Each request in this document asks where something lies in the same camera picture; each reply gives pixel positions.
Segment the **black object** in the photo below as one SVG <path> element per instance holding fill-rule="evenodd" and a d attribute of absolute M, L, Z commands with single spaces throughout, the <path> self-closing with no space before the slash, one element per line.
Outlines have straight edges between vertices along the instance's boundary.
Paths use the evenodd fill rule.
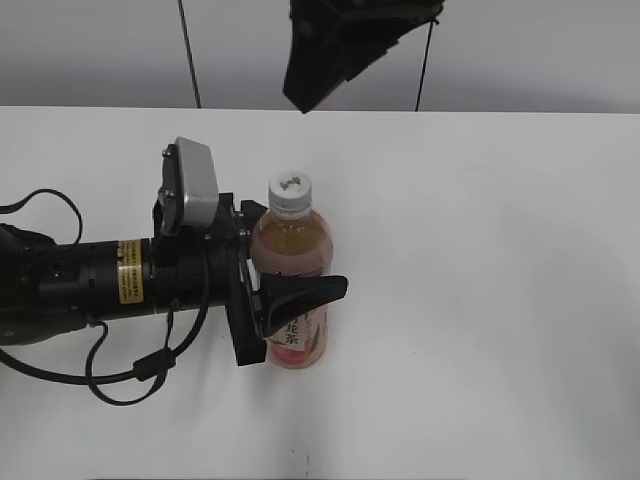
<path fill-rule="evenodd" d="M 164 155 L 163 187 L 179 189 L 175 145 Z M 42 190 L 39 193 L 59 192 Z M 2 207 L 14 212 L 34 194 L 17 204 Z M 67 197 L 58 195 L 79 211 Z M 87 358 L 85 377 L 57 374 L 26 365 L 0 350 L 0 362 L 24 374 L 72 385 L 89 385 L 112 405 L 132 405 L 157 391 L 176 358 L 195 340 L 209 306 L 224 305 L 238 365 L 263 362 L 265 338 L 290 320 L 346 294 L 344 277 L 279 277 L 263 275 L 253 291 L 247 267 L 251 232 L 266 208 L 253 201 L 234 208 L 233 194 L 219 195 L 217 213 L 206 228 L 181 223 L 182 195 L 171 202 L 158 201 L 153 209 L 154 237 L 136 242 L 139 258 L 133 285 L 133 300 L 123 302 L 123 242 L 79 243 L 58 246 L 53 239 L 0 224 L 0 345 L 25 345 L 54 335 L 100 326 L 103 334 Z M 173 313 L 198 308 L 198 316 L 178 347 L 168 347 Z M 94 377 L 92 363 L 107 335 L 106 320 L 167 312 L 165 346 L 138 361 L 132 370 Z M 97 385 L 155 377 L 147 395 L 132 401 L 116 401 Z"/>
<path fill-rule="evenodd" d="M 444 0 L 291 0 L 284 94 L 307 113 L 398 43 L 435 20 Z"/>

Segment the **cord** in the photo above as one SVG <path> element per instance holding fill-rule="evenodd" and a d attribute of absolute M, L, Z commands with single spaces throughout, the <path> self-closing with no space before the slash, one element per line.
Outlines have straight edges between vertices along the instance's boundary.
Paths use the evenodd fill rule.
<path fill-rule="evenodd" d="M 193 87 L 193 95 L 196 98 L 196 108 L 202 108 L 200 101 L 200 89 L 198 88 L 198 77 L 196 77 L 196 67 L 193 63 L 193 54 L 191 53 L 191 41 L 189 40 L 189 30 L 187 29 L 187 19 L 184 14 L 184 5 L 182 0 L 178 0 L 178 10 L 180 11 L 180 25 L 182 26 L 182 36 L 184 37 L 184 47 L 187 50 L 187 61 L 189 62 L 189 74 L 191 75 L 191 86 Z"/>
<path fill-rule="evenodd" d="M 73 201 L 62 192 L 59 192 L 53 189 L 48 189 L 48 188 L 35 190 L 34 192 L 31 192 L 29 195 L 27 195 L 25 198 L 23 198 L 19 202 L 16 202 L 11 205 L 0 205 L 0 214 L 15 213 L 21 208 L 23 208 L 27 204 L 27 202 L 29 202 L 29 200 L 31 200 L 33 197 L 42 193 L 55 195 L 61 198 L 62 200 L 65 201 L 67 205 L 69 205 L 71 210 L 73 210 L 73 212 L 76 214 L 76 217 L 78 218 L 78 235 L 75 241 L 73 242 L 73 244 L 70 245 L 70 248 L 75 247 L 76 245 L 78 245 L 78 243 L 80 242 L 80 239 L 82 238 L 82 230 L 83 230 L 82 215 L 78 210 L 78 208 L 76 207 L 76 205 L 73 203 Z M 96 397 L 98 397 L 100 400 L 110 405 L 115 405 L 115 406 L 135 405 L 149 398 L 151 395 L 157 392 L 160 389 L 160 387 L 162 387 L 162 385 L 164 385 L 169 369 L 175 366 L 176 358 L 180 356 L 182 353 L 184 353 L 185 350 L 187 350 L 187 348 L 189 348 L 191 344 L 194 342 L 194 340 L 200 333 L 200 330 L 202 329 L 202 326 L 204 325 L 204 321 L 207 316 L 209 301 L 211 297 L 211 281 L 210 281 L 210 271 L 209 271 L 210 265 L 209 265 L 208 256 L 206 254 L 205 245 L 201 239 L 199 239 L 198 241 L 198 246 L 200 250 L 200 258 L 202 260 L 202 268 L 203 268 L 203 276 L 204 276 L 202 301 L 200 303 L 200 308 L 198 310 L 198 314 L 196 316 L 195 322 L 191 327 L 191 330 L 189 331 L 187 336 L 184 338 L 184 340 L 175 348 L 175 350 L 172 350 L 169 348 L 169 339 L 170 339 L 171 332 L 173 330 L 173 324 L 174 324 L 174 308 L 170 307 L 169 311 L 167 312 L 167 335 L 165 338 L 164 348 L 162 348 L 161 350 L 158 350 L 157 352 L 152 353 L 151 355 L 148 355 L 147 357 L 144 357 L 134 362 L 133 369 L 126 372 L 117 373 L 113 375 L 104 375 L 104 376 L 93 375 L 93 362 L 95 360 L 95 356 L 109 334 L 109 328 L 107 327 L 106 323 L 102 321 L 94 322 L 91 324 L 91 326 L 102 327 L 103 332 L 100 338 L 96 341 L 96 343 L 93 345 L 93 347 L 89 351 L 89 354 L 85 362 L 84 376 L 67 375 L 67 374 L 50 372 L 48 370 L 43 370 L 37 367 L 33 367 L 9 355 L 7 352 L 5 352 L 2 349 L 0 349 L 0 363 L 24 375 L 37 378 L 40 380 L 45 380 L 45 381 L 54 382 L 54 383 L 62 383 L 66 385 L 86 385 L 89 387 L 91 392 Z M 127 401 L 115 400 L 107 396 L 104 392 L 102 392 L 98 388 L 98 385 L 120 383 L 126 380 L 131 380 L 133 378 L 137 378 L 140 381 L 144 381 L 153 376 L 155 376 L 155 380 L 151 388 L 149 389 L 149 391 L 142 397 L 134 400 L 127 400 Z"/>
<path fill-rule="evenodd" d="M 70 245 L 70 248 L 75 247 L 78 243 L 80 243 L 80 239 L 82 238 L 82 230 L 84 228 L 84 224 L 82 222 L 82 214 L 80 213 L 80 210 L 78 210 L 78 207 L 76 207 L 76 204 L 73 203 L 73 201 L 69 197 L 67 197 L 64 193 L 59 192 L 58 190 L 53 190 L 52 188 L 40 188 L 38 190 L 31 192 L 29 195 L 24 197 L 19 202 L 12 203 L 11 205 L 0 205 L 0 215 L 9 215 L 10 213 L 16 213 L 18 210 L 22 209 L 22 207 L 24 207 L 27 203 L 29 203 L 29 201 L 33 197 L 35 197 L 36 195 L 41 195 L 43 193 L 54 195 L 62 199 L 67 205 L 69 205 L 69 208 L 73 210 L 73 213 L 76 214 L 76 218 L 78 219 L 78 235 L 76 236 L 76 239 L 73 241 L 73 243 Z"/>
<path fill-rule="evenodd" d="M 107 327 L 107 324 L 102 321 L 96 322 L 92 324 L 92 326 L 102 327 L 102 335 L 100 335 L 100 338 L 98 339 L 98 341 L 93 345 L 93 347 L 91 347 L 91 351 L 89 352 L 89 355 L 87 355 L 87 361 L 85 362 L 85 367 L 84 367 L 84 374 L 85 374 L 85 378 L 87 379 L 87 386 L 89 387 L 89 390 L 91 390 L 91 393 L 93 393 L 96 397 L 98 397 L 100 400 L 102 400 L 103 402 L 109 405 L 113 405 L 115 407 L 128 407 L 128 406 L 140 403 L 143 400 L 146 400 L 151 395 L 153 395 L 158 390 L 160 390 L 160 387 L 164 385 L 164 382 L 167 379 L 167 374 L 169 373 L 170 367 L 160 369 L 149 391 L 144 395 L 142 395 L 141 397 L 135 398 L 133 400 L 116 400 L 108 396 L 102 390 L 100 390 L 100 388 L 98 387 L 98 384 L 95 381 L 95 377 L 93 376 L 93 361 L 95 360 L 96 353 L 98 353 L 98 350 L 100 349 L 104 341 L 107 339 L 107 335 L 109 334 L 109 327 Z M 171 352 L 171 350 L 169 349 L 169 338 L 171 337 L 172 330 L 173 330 L 173 310 L 170 309 L 169 312 L 167 313 L 167 335 L 164 340 L 164 349 L 163 349 L 164 351 Z"/>
<path fill-rule="evenodd" d="M 424 58 L 422 59 L 422 73 L 420 74 L 420 88 L 418 89 L 418 98 L 416 99 L 416 109 L 420 110 L 420 100 L 422 99 L 422 87 L 424 85 L 424 76 L 427 73 L 427 59 L 429 58 L 429 48 L 431 47 L 431 35 L 433 34 L 433 25 L 439 25 L 438 20 L 429 22 L 429 33 L 427 34 L 427 44 L 424 47 Z"/>

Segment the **bottle label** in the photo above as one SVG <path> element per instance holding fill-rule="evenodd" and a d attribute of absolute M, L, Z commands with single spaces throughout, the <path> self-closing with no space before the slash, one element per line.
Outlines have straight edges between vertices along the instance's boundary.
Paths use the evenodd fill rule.
<path fill-rule="evenodd" d="M 258 235 L 252 243 L 256 270 L 276 275 L 317 277 L 329 274 L 333 244 L 329 237 L 314 250 L 301 255 L 281 255 L 267 248 Z M 322 347 L 327 338 L 327 306 L 298 317 L 269 337 L 280 361 L 296 365 Z"/>
<path fill-rule="evenodd" d="M 271 343 L 282 348 L 304 352 L 307 345 L 307 329 L 310 326 L 309 314 L 296 318 L 281 328 L 278 333 L 269 338 Z"/>
<path fill-rule="evenodd" d="M 129 240 L 118 242 L 118 291 L 120 303 L 144 301 L 142 276 L 142 242 Z"/>

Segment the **white bottle cap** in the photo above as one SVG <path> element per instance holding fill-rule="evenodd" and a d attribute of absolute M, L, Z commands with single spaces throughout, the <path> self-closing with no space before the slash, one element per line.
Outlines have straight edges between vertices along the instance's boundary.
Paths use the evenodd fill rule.
<path fill-rule="evenodd" d="M 295 220 L 311 213 L 311 180 L 302 172 L 282 172 L 269 182 L 269 208 L 279 217 Z"/>

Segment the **cable connector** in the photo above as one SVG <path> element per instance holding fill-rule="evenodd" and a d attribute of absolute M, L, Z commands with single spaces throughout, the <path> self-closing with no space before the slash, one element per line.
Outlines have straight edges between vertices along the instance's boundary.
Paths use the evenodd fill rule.
<path fill-rule="evenodd" d="M 133 363 L 133 373 L 135 377 L 144 382 L 150 378 L 157 377 L 161 372 L 168 372 L 176 366 L 176 357 L 168 347 L 162 348 L 151 355 L 136 360 Z"/>

